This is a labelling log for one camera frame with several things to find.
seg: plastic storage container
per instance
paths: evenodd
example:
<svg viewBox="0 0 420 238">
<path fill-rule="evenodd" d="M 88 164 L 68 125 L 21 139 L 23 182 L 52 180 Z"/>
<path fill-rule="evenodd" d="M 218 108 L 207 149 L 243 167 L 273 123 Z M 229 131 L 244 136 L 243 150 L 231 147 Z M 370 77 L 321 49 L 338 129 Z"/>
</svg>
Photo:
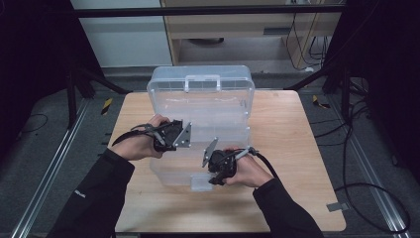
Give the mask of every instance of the plastic storage container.
<svg viewBox="0 0 420 238">
<path fill-rule="evenodd" d="M 250 142 L 248 119 L 255 86 L 243 65 L 161 66 L 148 84 L 155 113 L 170 120 L 191 122 L 191 147 L 166 152 L 151 161 L 151 169 L 164 185 L 191 185 L 208 190 L 211 175 L 201 168 L 204 150 L 215 137 L 216 149 L 228 145 L 245 148 Z"/>
</svg>

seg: hand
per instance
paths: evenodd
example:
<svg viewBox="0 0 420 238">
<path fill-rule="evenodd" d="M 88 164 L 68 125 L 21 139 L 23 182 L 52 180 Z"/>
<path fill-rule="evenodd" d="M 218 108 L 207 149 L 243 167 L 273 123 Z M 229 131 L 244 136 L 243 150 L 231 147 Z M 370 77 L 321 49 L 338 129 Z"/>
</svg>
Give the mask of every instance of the hand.
<svg viewBox="0 0 420 238">
<path fill-rule="evenodd" d="M 225 151 L 238 150 L 238 147 L 226 148 Z M 237 172 L 232 178 L 225 178 L 223 182 L 227 185 L 240 183 L 250 187 L 260 187 L 273 179 L 249 154 L 237 160 Z"/>
<path fill-rule="evenodd" d="M 148 123 L 157 127 L 162 122 L 169 122 L 169 119 L 157 114 Z M 159 159 L 163 155 L 163 152 L 155 150 L 154 139 L 148 135 L 128 138 L 111 147 L 110 150 L 128 161 L 137 161 L 145 157 Z"/>
</svg>

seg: wooden tabletop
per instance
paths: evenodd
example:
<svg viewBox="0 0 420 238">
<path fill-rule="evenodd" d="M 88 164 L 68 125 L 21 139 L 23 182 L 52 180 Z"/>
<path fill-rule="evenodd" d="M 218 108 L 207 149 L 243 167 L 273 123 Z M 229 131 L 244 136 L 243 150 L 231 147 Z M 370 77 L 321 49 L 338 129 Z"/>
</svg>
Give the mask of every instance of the wooden tabletop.
<svg viewBox="0 0 420 238">
<path fill-rule="evenodd" d="M 110 141 L 153 115 L 147 93 L 128 94 Z M 314 217 L 321 230 L 344 230 L 342 212 L 330 212 L 326 206 L 337 202 L 337 197 L 298 94 L 256 90 L 249 125 L 253 147 L 269 159 L 292 198 Z M 128 184 L 117 232 L 269 231 L 252 188 L 225 185 L 195 192 L 189 186 L 165 186 L 151 171 L 150 161 L 133 162 L 136 170 Z"/>
</svg>

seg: person's left hand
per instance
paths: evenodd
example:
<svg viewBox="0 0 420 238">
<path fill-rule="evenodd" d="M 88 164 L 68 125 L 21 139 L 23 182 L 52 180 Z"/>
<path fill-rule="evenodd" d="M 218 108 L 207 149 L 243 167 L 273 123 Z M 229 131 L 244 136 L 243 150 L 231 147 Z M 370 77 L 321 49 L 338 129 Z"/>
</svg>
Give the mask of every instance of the person's left hand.
<svg viewBox="0 0 420 238">
<path fill-rule="evenodd" d="M 155 115 L 148 123 L 157 127 L 162 122 L 169 122 L 167 117 Z M 140 135 L 128 138 L 113 147 L 111 151 L 128 161 L 137 161 L 145 157 L 161 158 L 163 152 L 157 152 L 154 148 L 154 139 L 147 135 Z"/>
</svg>

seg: human arm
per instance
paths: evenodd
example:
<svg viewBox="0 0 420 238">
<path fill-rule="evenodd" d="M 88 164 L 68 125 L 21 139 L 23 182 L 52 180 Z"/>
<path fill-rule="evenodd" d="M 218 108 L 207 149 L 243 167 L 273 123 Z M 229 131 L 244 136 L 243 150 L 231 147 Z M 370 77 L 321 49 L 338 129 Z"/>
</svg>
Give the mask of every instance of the human arm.
<svg viewBox="0 0 420 238">
<path fill-rule="evenodd" d="M 156 115 L 149 123 L 156 127 L 164 121 L 168 119 Z M 48 238 L 109 238 L 124 206 L 127 183 L 134 171 L 129 161 L 162 156 L 162 152 L 155 151 L 153 140 L 141 135 L 106 149 L 71 194 Z"/>
<path fill-rule="evenodd" d="M 225 178 L 225 183 L 256 188 L 253 196 L 272 237 L 324 237 L 312 216 L 293 201 L 279 178 L 267 173 L 250 155 L 241 157 L 237 163 L 236 174 Z"/>
</svg>

